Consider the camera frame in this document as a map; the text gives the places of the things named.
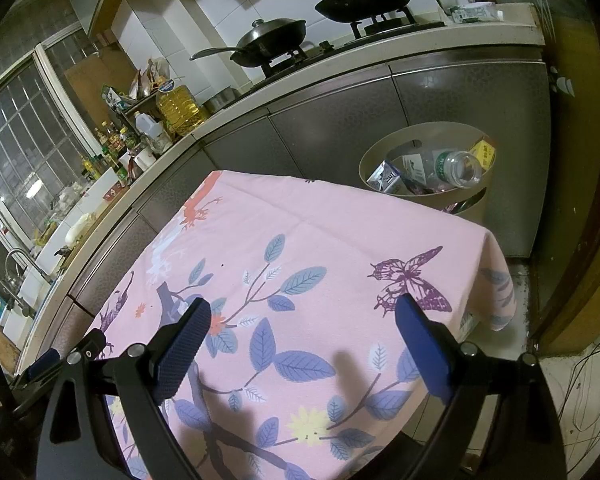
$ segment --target wok handle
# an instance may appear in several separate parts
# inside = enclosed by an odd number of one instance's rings
[[[194,61],[196,59],[200,59],[201,57],[212,56],[213,54],[220,54],[221,52],[239,52],[241,50],[241,48],[237,48],[236,46],[219,46],[217,48],[206,48],[205,50],[196,52],[193,56],[189,58],[189,61]]]

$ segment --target yellow oil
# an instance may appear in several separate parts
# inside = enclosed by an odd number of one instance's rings
[[[209,118],[204,108],[199,108],[186,85],[178,86],[170,92],[158,92],[157,105],[169,121],[173,130],[180,136],[187,135]]]

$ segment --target table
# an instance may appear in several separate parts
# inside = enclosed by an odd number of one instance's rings
[[[405,292],[453,334],[467,310],[499,330],[516,309],[477,224],[352,187],[215,171],[92,327],[119,355],[203,296],[205,344],[161,407],[192,464],[205,480],[331,480],[378,454],[426,395],[395,326]],[[145,479],[120,400],[109,404]]]

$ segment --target trash can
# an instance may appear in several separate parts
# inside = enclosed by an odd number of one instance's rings
[[[375,191],[366,181],[385,159],[393,162],[401,155],[416,150],[439,150],[446,147],[468,150],[483,138],[495,146],[487,134],[468,124],[446,121],[414,124],[383,137],[371,146],[360,160],[358,173],[365,187]],[[438,210],[473,199],[475,203],[457,213],[457,216],[482,224],[495,163],[494,158],[491,167],[483,173],[480,183],[469,189],[452,189],[428,195],[414,195],[408,192],[389,194]]]

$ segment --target butterfly print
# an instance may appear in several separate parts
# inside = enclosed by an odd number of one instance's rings
[[[395,310],[395,303],[398,298],[408,292],[422,310],[451,312],[451,305],[442,293],[420,277],[420,267],[441,250],[442,246],[436,247],[426,253],[418,254],[408,262],[392,258],[377,265],[371,264],[374,272],[368,275],[368,278],[375,278],[378,281],[391,280],[393,282],[378,295],[374,310],[381,306],[384,308],[382,317],[386,316],[387,312]]]

